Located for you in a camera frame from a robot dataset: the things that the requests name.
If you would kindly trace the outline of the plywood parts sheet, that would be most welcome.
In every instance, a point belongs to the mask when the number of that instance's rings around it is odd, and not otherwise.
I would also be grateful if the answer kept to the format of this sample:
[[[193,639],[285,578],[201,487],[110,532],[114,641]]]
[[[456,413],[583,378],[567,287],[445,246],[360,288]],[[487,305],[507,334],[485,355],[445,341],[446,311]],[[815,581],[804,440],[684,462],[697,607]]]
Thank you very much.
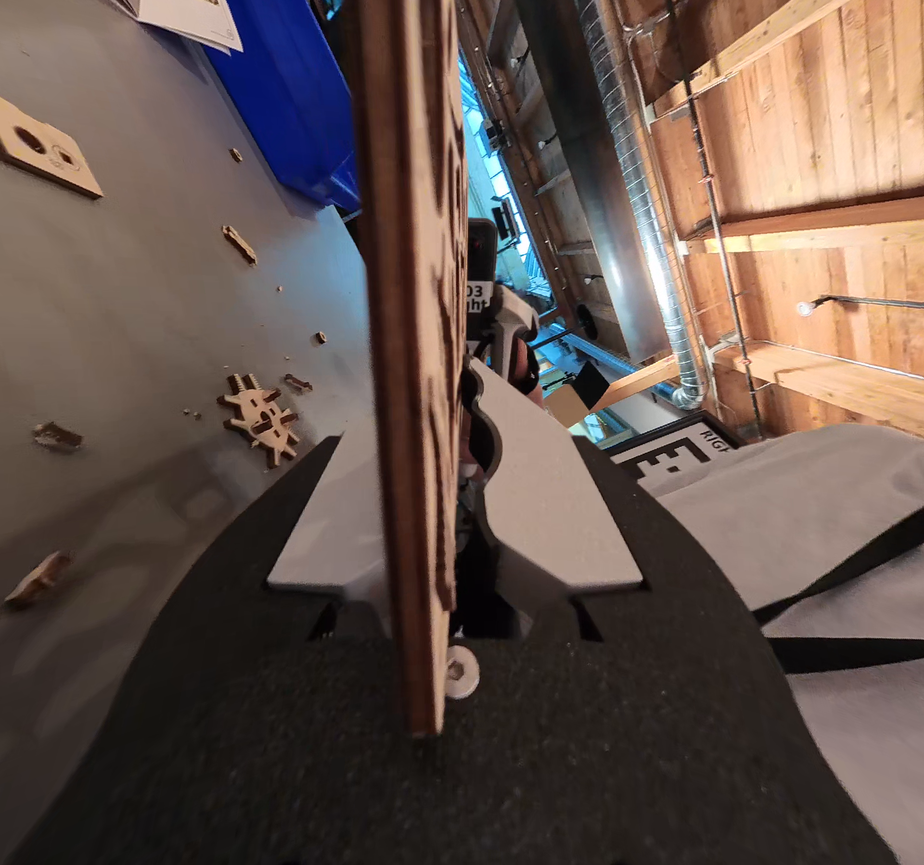
[[[468,169],[455,0],[345,0],[386,567],[406,727],[441,733],[456,607]]]

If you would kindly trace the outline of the wooden toothed gear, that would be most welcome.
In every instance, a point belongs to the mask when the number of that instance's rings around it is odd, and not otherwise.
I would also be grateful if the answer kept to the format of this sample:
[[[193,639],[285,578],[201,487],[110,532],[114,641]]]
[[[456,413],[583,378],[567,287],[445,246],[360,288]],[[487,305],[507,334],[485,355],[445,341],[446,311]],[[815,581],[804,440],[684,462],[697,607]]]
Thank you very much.
[[[225,419],[225,428],[263,451],[270,469],[279,468],[283,459],[295,459],[299,438],[292,426],[299,415],[280,403],[281,391],[262,387],[253,374],[230,374],[227,383],[229,392],[217,398],[234,412]]]

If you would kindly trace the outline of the cream and black panel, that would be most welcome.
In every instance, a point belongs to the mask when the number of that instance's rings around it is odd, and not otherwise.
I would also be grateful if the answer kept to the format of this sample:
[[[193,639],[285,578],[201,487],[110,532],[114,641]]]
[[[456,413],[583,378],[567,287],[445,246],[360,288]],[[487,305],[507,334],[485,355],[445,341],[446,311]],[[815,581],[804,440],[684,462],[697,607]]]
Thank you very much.
[[[578,374],[567,379],[543,400],[543,407],[565,428],[604,409],[611,382],[591,362],[584,363]]]

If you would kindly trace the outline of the black framed marker sign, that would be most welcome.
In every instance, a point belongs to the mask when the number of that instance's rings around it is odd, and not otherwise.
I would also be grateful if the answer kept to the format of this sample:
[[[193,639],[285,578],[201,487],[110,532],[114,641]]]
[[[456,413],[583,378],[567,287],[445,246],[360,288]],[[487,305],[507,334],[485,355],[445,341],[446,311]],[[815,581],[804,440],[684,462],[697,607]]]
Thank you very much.
[[[609,447],[604,453],[649,488],[710,465],[744,445],[738,434],[701,410]]]

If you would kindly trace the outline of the person's white shirt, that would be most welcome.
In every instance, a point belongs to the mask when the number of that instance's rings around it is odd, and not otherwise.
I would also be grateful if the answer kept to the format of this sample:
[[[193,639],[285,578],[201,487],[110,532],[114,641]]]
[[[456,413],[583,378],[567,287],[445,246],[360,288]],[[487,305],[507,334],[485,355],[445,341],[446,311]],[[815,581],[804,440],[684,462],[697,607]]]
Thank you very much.
[[[832,425],[641,486],[754,613],[861,813],[922,863],[922,439]]]

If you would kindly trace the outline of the wooden ceiling beam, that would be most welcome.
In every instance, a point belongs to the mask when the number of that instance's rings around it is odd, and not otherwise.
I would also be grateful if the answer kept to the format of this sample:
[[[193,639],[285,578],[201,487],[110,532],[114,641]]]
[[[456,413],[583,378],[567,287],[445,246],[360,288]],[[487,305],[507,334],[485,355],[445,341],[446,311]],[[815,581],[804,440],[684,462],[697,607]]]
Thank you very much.
[[[607,409],[618,402],[657,386],[674,381],[679,376],[676,355],[671,354],[611,383],[591,411]]]

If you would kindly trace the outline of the wide metal duct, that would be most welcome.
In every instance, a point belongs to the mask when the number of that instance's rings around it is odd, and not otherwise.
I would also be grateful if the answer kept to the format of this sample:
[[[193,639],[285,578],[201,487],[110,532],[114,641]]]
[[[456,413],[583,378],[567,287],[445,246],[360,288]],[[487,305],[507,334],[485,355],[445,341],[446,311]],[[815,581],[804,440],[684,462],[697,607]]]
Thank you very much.
[[[668,348],[574,0],[514,0],[631,363]]]

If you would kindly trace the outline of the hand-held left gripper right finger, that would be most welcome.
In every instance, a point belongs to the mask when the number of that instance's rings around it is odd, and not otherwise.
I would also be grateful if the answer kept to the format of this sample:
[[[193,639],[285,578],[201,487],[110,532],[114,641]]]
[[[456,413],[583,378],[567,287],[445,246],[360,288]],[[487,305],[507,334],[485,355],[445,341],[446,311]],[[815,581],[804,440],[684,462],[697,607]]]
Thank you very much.
[[[588,463],[595,446],[478,360],[464,369],[463,401],[483,478],[462,554],[462,636],[519,639],[549,606],[642,593]]]

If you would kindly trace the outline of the blue plastic bin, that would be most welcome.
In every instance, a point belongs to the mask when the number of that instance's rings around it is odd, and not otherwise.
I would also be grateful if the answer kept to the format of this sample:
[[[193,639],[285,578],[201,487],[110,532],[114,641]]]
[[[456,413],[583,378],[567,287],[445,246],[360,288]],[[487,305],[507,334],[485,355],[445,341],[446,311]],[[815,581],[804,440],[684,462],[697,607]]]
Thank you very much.
[[[350,92],[308,0],[226,0],[242,51],[209,59],[274,177],[360,209]]]

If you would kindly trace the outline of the square wooden plate with holes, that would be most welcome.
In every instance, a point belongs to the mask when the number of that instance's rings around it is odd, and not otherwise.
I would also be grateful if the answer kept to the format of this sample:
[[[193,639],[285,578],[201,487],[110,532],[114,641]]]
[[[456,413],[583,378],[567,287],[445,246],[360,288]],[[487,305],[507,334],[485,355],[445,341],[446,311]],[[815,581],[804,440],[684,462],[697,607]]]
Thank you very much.
[[[4,98],[1,99],[1,155],[9,165],[90,198],[104,196],[73,138],[31,118]]]

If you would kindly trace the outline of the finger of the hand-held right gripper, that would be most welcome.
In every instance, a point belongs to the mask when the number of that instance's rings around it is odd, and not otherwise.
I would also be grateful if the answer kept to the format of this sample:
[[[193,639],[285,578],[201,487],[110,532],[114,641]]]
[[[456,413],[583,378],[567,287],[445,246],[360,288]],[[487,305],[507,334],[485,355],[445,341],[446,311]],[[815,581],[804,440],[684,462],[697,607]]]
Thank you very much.
[[[504,337],[525,337],[536,340],[539,314],[526,301],[505,286],[494,286],[492,292],[492,345],[502,345]]]

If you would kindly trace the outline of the person's right hand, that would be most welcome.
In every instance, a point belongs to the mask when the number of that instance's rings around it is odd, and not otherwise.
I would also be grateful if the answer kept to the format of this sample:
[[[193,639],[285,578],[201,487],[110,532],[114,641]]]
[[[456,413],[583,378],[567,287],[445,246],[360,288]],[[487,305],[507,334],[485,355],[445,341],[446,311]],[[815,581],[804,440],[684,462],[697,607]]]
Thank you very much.
[[[508,383],[540,409],[543,408],[543,391],[539,383],[539,365],[534,352],[520,338],[511,348],[511,367]]]

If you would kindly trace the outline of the ceiling spot lamp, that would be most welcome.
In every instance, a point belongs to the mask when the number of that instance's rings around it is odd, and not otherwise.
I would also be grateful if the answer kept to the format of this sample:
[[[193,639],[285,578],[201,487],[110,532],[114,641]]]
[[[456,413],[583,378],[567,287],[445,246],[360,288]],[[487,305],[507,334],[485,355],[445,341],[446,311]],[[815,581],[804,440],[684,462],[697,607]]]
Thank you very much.
[[[871,298],[850,295],[825,294],[808,302],[799,302],[796,304],[796,311],[801,317],[811,317],[813,313],[823,305],[838,304],[852,306],[878,306],[886,308],[898,308],[905,310],[923,310],[922,301],[910,301],[901,299]]]

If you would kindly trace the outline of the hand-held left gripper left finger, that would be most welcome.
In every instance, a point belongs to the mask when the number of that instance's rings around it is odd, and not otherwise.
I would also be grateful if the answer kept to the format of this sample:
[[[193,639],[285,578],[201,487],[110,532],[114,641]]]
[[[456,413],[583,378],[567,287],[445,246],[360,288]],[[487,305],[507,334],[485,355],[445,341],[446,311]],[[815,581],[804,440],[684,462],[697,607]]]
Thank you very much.
[[[273,565],[283,592],[367,605],[390,637],[383,494],[375,421],[350,421]]]

